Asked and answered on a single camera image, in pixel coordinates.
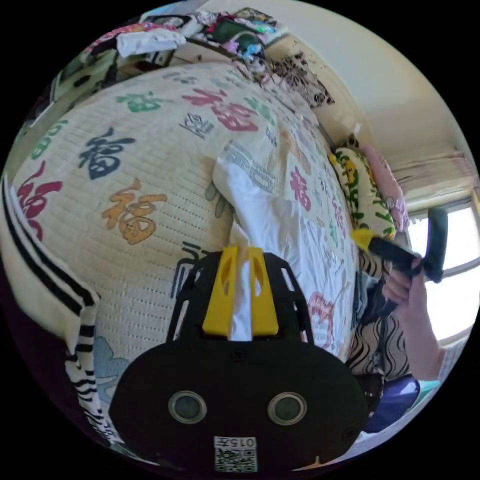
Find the finger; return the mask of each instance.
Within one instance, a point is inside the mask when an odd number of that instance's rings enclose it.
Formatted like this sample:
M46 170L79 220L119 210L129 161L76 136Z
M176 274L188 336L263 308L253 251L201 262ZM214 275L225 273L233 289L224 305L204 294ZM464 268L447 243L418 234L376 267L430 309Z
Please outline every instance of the finger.
M419 258L419 257L415 258L411 263L412 269L415 269L416 267L418 267L418 265L420 264L421 261L422 261L421 258ZM425 271L424 271L423 268L420 270L420 273L418 275L413 277L412 281L414 282L415 285L418 285L420 283L423 284L425 282Z
M383 296L387 300L391 300L392 302L395 302L397 305L403 303L405 301L404 298L400 297L397 295L388 285L384 285L383 288L381 289L381 292Z
M393 276L391 275L387 281L385 282L385 285L399 298L402 300L408 300L409 299L409 290L410 290L410 285L408 287L402 285L401 283L397 282Z
M412 279L408 278L401 271L393 270L390 274L390 278L397 284L402 285L402 287L406 288L407 290L410 290L410 287L412 286Z

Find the bed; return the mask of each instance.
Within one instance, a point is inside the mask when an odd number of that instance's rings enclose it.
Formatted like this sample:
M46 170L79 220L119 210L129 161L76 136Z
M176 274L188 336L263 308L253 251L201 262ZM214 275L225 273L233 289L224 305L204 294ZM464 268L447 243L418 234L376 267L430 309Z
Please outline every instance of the bed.
M70 380L96 385L79 403L112 442L118 380L165 341L195 261L229 244L288 260L315 344L347 360L358 251L328 142L293 110L233 65L170 67L76 106L4 176L0 240L13 294L65 340ZM69 301L81 308L67 312ZM231 335L249 338L240 310Z

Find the hand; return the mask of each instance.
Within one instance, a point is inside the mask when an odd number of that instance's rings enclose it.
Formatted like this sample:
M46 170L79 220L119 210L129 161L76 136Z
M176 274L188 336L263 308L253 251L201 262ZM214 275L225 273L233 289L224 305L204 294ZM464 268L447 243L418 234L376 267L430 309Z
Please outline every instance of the hand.
M419 263L419 258L413 260L412 268ZM392 300L398 305L393 311L393 315L400 322L408 322L419 317L428 319L427 289L425 288L423 268L412 279L397 270L392 270L383 286L382 293L387 300Z

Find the pink pillow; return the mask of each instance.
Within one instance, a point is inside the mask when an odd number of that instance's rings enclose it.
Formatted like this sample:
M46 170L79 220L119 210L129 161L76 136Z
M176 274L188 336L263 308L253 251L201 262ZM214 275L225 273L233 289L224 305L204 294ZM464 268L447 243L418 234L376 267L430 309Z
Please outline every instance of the pink pillow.
M370 164L376 186L395 224L397 232L403 232L410 224L407 205L400 185L390 170L384 157L372 146L362 147Z

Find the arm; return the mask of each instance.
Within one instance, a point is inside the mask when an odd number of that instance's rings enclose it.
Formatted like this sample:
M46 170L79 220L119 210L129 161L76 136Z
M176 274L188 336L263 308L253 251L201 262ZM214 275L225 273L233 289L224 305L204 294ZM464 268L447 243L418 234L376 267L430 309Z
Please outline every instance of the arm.
M414 315L402 321L395 314L403 329L405 349L411 374L417 380L432 381L439 378L445 350L440 347L428 313Z
M419 262L419 259L414 260L412 267L416 267ZM412 375L417 380L437 380L445 350L440 347L435 337L427 311L424 272L410 279L393 270L382 292L385 298L398 305L393 316L403 330Z

